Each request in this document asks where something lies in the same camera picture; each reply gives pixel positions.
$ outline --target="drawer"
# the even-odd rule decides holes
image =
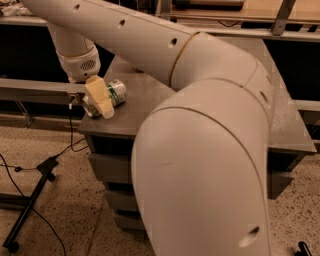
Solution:
[[[141,217],[112,213],[118,228],[145,231]]]
[[[114,210],[139,211],[134,192],[106,190],[105,197],[109,207]]]
[[[97,180],[132,184],[128,156],[90,154],[89,161]]]

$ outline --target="black cable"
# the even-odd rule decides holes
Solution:
[[[3,163],[4,163],[4,166],[5,166],[5,168],[6,168],[7,174],[8,174],[8,176],[9,176],[12,184],[13,184],[13,185],[15,186],[15,188],[19,191],[19,193],[21,194],[21,196],[22,196],[23,198],[25,198],[26,202],[29,203],[29,201],[26,199],[25,195],[22,193],[22,191],[20,190],[20,188],[18,187],[18,185],[14,182],[14,180],[13,180],[11,174],[10,174],[10,171],[9,171],[8,165],[7,165],[7,163],[6,163],[6,160],[4,159],[4,157],[2,156],[1,153],[0,153],[0,157],[1,157],[2,161],[3,161]],[[61,238],[58,236],[57,232],[56,232],[56,231],[54,230],[54,228],[52,227],[52,225],[51,225],[39,212],[37,212],[33,207],[32,207],[31,209],[32,209],[45,223],[47,223],[47,225],[51,228],[53,234],[57,237],[57,239],[58,239],[59,242],[61,243],[61,246],[62,246],[62,248],[63,248],[63,254],[64,254],[64,256],[66,256],[67,253],[66,253],[65,246],[64,246]]]
[[[83,148],[80,148],[80,149],[74,149],[74,148],[73,148],[73,145],[75,145],[76,143],[73,144],[72,103],[71,103],[71,101],[70,101],[70,103],[69,103],[69,123],[70,123],[70,141],[71,141],[70,147],[71,147],[71,150],[72,150],[73,152],[77,153],[77,152],[80,152],[80,151],[86,149],[86,148],[88,147],[88,145],[85,146],[85,147],[83,147]]]
[[[233,26],[235,26],[235,25],[238,25],[238,24],[239,24],[239,21],[237,21],[236,23],[234,23],[234,24],[232,24],[232,25],[224,24],[224,23],[223,23],[223,22],[221,22],[220,20],[218,20],[218,22],[219,22],[221,25],[223,25],[223,26],[225,26],[225,27],[228,27],[228,28],[231,28],[231,27],[233,27]]]

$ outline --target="can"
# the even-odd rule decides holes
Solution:
[[[127,99],[127,87],[118,79],[114,79],[107,85],[112,106],[115,107]]]

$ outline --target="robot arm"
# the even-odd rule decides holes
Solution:
[[[100,59],[96,46],[77,32],[48,22],[60,64],[71,83],[84,82],[98,74]]]
[[[264,67],[218,38],[101,0],[22,2],[178,91],[143,123],[132,154],[156,255],[271,255]]]

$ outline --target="speckled floor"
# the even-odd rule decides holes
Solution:
[[[67,121],[37,119],[23,128],[20,116],[0,115],[0,153],[9,165],[35,167],[70,143]],[[82,138],[75,134],[75,139]],[[57,160],[56,180],[47,183],[35,209],[55,228],[68,256],[154,255],[148,238],[141,232],[124,232],[112,219],[103,185],[95,179],[87,160],[89,150],[67,151]],[[275,256],[290,256],[300,240],[307,242],[313,255],[320,254],[320,156],[306,157],[293,171],[291,185],[269,201],[271,246]],[[1,193],[17,193],[3,167],[0,167]],[[40,175],[37,171],[15,173],[13,179],[30,194]],[[3,243],[18,212],[0,209],[0,241]],[[31,213],[17,241],[15,255],[63,255],[50,228]],[[1,247],[0,255],[9,255]]]

